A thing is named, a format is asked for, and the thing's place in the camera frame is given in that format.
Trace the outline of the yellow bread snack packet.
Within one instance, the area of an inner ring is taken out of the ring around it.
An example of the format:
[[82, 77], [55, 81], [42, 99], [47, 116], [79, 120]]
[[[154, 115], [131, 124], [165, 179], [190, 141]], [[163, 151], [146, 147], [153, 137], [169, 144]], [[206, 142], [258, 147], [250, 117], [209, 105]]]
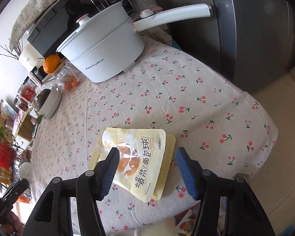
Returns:
[[144, 203], [162, 196], [176, 138], [163, 129], [122, 129], [108, 127], [97, 140], [88, 164], [95, 168], [112, 148], [120, 161], [113, 183]]

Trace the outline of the cherry print tablecloth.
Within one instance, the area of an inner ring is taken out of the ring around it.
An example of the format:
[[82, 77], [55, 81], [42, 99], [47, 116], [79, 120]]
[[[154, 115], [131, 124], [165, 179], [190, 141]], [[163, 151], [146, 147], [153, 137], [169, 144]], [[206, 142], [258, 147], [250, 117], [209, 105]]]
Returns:
[[219, 177], [254, 175], [263, 166], [278, 129], [261, 104], [172, 47], [163, 30], [143, 31], [142, 39], [132, 69], [99, 84], [84, 79], [40, 123], [31, 158], [34, 201], [52, 178], [84, 173], [108, 127], [163, 129]]

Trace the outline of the white bowl stack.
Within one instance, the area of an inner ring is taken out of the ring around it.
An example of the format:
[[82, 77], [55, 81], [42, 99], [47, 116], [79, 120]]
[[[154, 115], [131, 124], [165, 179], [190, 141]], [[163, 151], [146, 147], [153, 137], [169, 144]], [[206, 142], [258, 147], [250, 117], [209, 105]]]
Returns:
[[42, 115], [43, 119], [50, 119], [56, 113], [62, 99], [62, 92], [57, 87], [50, 87], [50, 95], [46, 99], [41, 109], [36, 110], [38, 116]]

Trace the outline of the dark green squash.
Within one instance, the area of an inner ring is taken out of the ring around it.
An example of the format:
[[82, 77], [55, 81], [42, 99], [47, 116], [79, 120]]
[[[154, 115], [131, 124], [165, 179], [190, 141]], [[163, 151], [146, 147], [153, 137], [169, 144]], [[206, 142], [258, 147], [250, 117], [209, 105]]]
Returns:
[[51, 89], [43, 89], [37, 96], [37, 106], [38, 109], [41, 109], [42, 106], [44, 105], [46, 99], [50, 95]]

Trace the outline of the red label jar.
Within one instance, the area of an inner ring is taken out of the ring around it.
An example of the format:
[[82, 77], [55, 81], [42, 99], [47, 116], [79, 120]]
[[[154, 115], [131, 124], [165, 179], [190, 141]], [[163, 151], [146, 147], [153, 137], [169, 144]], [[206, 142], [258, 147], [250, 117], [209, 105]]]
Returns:
[[23, 84], [19, 89], [19, 96], [27, 103], [32, 103], [36, 96], [36, 92], [28, 84]]

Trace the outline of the small orange left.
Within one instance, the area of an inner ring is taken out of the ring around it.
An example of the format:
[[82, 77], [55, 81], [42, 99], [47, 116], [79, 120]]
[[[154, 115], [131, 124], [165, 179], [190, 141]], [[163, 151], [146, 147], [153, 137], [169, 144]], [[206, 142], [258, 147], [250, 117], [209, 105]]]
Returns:
[[72, 89], [72, 83], [71, 82], [65, 82], [64, 83], [64, 89], [66, 91], [70, 91]]

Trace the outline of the small orange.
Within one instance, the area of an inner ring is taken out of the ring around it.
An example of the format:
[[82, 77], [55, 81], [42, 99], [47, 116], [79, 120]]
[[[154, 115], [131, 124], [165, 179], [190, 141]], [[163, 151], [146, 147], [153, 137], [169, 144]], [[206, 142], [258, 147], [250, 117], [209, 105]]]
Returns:
[[70, 91], [72, 89], [72, 83], [71, 82], [65, 82], [64, 83], [64, 89], [66, 91]]
[[70, 82], [71, 82], [72, 87], [77, 87], [80, 84], [80, 82], [74, 76], [70, 77]]

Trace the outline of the small orange right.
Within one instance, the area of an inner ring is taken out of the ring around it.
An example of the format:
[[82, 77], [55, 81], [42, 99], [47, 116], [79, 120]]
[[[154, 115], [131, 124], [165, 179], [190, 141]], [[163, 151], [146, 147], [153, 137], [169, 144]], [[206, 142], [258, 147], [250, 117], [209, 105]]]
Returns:
[[71, 82], [72, 87], [77, 87], [80, 84], [80, 82], [74, 76], [70, 77], [70, 82]]

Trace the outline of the glass teapot jar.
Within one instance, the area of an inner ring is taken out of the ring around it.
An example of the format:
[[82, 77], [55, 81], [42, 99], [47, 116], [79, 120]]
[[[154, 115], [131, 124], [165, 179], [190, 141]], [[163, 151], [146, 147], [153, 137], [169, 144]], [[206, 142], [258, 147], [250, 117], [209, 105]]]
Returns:
[[55, 74], [56, 79], [56, 86], [62, 92], [68, 92], [64, 89], [64, 83], [70, 82], [70, 77], [74, 76], [80, 82], [80, 76], [78, 70], [72, 64], [66, 64]]

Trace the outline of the large orange on jar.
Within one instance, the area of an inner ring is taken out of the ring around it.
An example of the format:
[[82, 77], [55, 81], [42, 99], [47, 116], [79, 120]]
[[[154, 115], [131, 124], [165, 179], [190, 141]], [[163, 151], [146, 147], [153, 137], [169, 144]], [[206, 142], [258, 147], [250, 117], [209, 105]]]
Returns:
[[43, 62], [43, 70], [47, 74], [52, 74], [61, 64], [61, 58], [57, 55], [48, 56]]

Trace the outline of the cream air fryer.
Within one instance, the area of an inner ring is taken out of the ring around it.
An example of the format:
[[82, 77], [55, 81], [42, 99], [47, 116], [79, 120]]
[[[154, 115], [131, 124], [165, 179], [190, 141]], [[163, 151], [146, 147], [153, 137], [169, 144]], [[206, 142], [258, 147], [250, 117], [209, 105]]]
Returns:
[[43, 80], [48, 74], [43, 69], [44, 57], [32, 46], [27, 43], [19, 56], [19, 62], [28, 72], [28, 77], [37, 86], [41, 87]]

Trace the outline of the dried branches vase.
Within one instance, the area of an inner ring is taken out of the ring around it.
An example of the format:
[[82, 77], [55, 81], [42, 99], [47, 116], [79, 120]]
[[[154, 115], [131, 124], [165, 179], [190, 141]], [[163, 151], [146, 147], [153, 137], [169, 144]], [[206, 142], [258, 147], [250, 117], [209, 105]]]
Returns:
[[24, 50], [22, 39], [19, 40], [19, 42], [16, 44], [16, 46], [13, 48], [12, 51], [10, 51], [6, 45], [5, 46], [0, 45], [0, 48], [5, 51], [4, 54], [0, 53], [0, 55], [15, 59], [15, 60], [19, 60], [19, 57]]

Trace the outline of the white electric cooking pot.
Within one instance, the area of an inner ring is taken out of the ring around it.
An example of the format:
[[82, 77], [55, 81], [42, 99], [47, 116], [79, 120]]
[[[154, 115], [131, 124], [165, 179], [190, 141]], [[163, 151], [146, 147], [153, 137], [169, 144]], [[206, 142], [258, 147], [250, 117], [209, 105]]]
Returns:
[[94, 83], [105, 82], [127, 71], [141, 55], [145, 44], [140, 32], [171, 22], [209, 18], [210, 5], [201, 3], [162, 12], [146, 9], [133, 21], [118, 2], [93, 17], [78, 19], [79, 27], [57, 48], [81, 73]]

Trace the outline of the black microwave oven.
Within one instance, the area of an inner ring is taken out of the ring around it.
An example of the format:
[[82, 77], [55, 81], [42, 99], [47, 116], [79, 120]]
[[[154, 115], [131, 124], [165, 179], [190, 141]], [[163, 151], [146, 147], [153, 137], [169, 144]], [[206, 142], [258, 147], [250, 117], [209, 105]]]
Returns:
[[118, 2], [127, 13], [134, 10], [130, 0], [57, 0], [35, 21], [27, 40], [46, 58], [55, 54], [60, 44], [79, 27], [77, 20], [81, 16], [93, 17]]

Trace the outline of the grey refrigerator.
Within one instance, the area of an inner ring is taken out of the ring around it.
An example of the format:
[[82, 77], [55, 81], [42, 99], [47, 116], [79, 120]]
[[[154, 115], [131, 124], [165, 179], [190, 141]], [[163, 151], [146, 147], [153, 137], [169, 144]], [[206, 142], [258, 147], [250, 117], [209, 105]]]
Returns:
[[287, 0], [156, 0], [163, 9], [206, 3], [210, 18], [170, 23], [186, 53], [256, 92], [295, 67], [295, 11]]

